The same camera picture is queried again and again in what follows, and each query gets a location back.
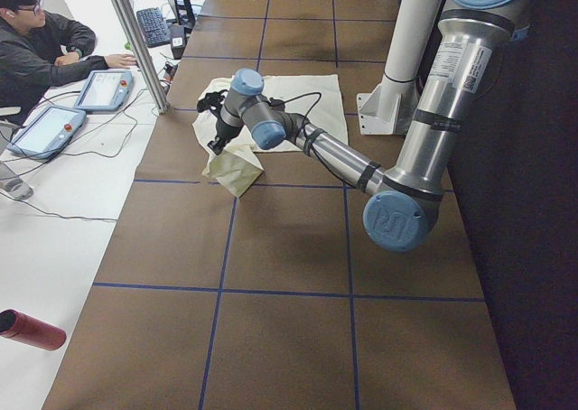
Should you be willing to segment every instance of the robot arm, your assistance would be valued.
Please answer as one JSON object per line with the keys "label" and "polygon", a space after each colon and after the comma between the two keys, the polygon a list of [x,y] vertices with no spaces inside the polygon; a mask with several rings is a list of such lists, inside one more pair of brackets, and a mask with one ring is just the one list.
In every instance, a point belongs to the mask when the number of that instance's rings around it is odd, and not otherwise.
{"label": "robot arm", "polygon": [[230,90],[199,102],[217,116],[219,154],[247,126],[262,149],[288,140],[343,181],[371,195],[363,223],[371,239],[393,251],[419,246],[434,227],[443,198],[441,179],[471,108],[491,53],[509,41],[529,0],[447,0],[443,39],[393,168],[386,170],[300,114],[288,114],[262,91],[261,75],[241,69]]}
{"label": "robot arm", "polygon": [[372,198],[364,211],[369,236],[380,246],[405,251],[417,247],[437,219],[438,200],[397,186],[385,168],[313,125],[301,114],[284,112],[262,94],[264,81],[250,69],[237,71],[228,90],[200,100],[200,112],[210,109],[217,117],[217,137],[209,144],[215,154],[247,126],[256,144],[271,149],[287,140],[332,173]]}

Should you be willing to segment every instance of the keyboard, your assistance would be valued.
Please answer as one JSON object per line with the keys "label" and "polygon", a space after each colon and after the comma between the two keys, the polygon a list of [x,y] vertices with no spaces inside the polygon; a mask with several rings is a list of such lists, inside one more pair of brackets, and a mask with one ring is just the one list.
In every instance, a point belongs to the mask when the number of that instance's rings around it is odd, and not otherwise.
{"label": "keyboard", "polygon": [[162,46],[171,42],[169,26],[164,21],[160,8],[137,11],[136,20],[146,41],[146,47]]}

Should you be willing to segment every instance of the metal pole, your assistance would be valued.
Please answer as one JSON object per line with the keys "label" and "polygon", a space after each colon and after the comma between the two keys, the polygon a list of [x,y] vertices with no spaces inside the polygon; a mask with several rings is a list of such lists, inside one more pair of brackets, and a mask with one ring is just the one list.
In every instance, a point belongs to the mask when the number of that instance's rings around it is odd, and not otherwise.
{"label": "metal pole", "polygon": [[143,72],[144,81],[153,96],[154,103],[158,107],[159,113],[163,114],[167,111],[169,103],[167,102],[159,78],[154,70],[151,55],[148,52],[145,41],[138,29],[138,23],[136,22],[133,8],[130,5],[130,0],[111,1],[117,11],[118,19],[125,31],[126,38],[128,38],[128,42],[130,42],[130,47],[138,60],[138,66]]}

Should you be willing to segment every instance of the touchscreen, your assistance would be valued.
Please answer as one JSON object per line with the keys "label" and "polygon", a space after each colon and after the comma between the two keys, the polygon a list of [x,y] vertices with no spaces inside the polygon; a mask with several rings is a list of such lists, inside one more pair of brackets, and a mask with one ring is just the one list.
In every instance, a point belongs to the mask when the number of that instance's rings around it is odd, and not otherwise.
{"label": "touchscreen", "polygon": [[80,106],[107,107],[113,102],[118,89],[118,83],[122,78],[119,73],[95,73],[89,84],[89,89],[84,94]]}
{"label": "touchscreen", "polygon": [[78,113],[51,107],[41,118],[16,138],[16,146],[25,151],[41,153]]}

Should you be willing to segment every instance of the white pipe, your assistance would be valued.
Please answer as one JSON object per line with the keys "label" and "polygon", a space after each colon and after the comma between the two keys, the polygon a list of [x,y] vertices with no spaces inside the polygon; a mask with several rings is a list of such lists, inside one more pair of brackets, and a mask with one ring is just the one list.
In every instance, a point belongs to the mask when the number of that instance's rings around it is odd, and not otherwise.
{"label": "white pipe", "polygon": [[424,56],[442,0],[402,0],[385,72],[398,81],[413,80]]}
{"label": "white pipe", "polygon": [[402,0],[381,83],[358,94],[363,135],[407,132],[419,99],[415,78],[442,0]]}

